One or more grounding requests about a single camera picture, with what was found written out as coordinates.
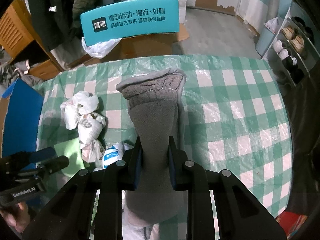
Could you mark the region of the person's left hand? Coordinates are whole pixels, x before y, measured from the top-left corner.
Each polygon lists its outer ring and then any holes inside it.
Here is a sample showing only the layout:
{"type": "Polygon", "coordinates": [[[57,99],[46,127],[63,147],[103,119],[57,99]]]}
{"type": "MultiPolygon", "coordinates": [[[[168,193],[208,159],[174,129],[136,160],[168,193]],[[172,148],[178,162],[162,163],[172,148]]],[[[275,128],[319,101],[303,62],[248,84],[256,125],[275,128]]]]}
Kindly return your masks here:
{"type": "Polygon", "coordinates": [[[16,211],[14,212],[1,209],[1,216],[9,226],[15,229],[17,233],[23,233],[31,221],[26,202],[18,203],[16,205],[16,211]]]}

